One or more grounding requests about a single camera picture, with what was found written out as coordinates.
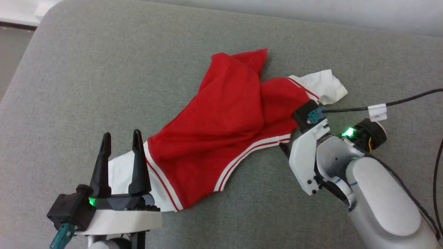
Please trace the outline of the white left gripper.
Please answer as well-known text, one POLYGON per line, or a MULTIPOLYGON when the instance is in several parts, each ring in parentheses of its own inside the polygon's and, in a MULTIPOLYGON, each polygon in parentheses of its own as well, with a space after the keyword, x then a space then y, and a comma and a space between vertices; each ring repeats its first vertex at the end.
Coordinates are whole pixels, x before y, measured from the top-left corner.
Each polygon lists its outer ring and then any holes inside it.
POLYGON ((132 151, 134 153, 132 182, 128 193, 111 196, 109 186, 109 156, 111 155, 111 134, 106 132, 96 159, 90 187, 93 189, 90 203, 97 209, 84 236, 136 233, 162 226, 162 213, 155 206, 144 142, 139 129, 133 132, 132 151))

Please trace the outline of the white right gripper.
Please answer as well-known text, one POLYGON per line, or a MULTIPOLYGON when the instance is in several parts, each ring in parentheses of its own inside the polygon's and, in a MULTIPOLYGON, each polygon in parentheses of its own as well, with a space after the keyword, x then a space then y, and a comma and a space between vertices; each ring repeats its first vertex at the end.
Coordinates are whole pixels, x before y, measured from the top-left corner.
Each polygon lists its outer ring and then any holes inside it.
POLYGON ((299 185, 310 196, 319 189, 314 180, 317 140, 329 131, 328 120, 324 119, 299 136, 292 143, 291 148, 288 143, 279 143, 283 154, 289 159, 290 169, 299 185))

